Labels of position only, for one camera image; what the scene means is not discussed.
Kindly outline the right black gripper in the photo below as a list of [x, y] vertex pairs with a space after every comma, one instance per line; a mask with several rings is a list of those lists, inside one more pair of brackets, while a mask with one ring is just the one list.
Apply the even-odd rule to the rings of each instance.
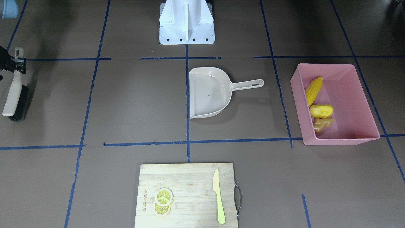
[[14, 73], [18, 71], [22, 74], [26, 74], [26, 58], [13, 57], [9, 55], [7, 50], [0, 46], [0, 70], [10, 71]]

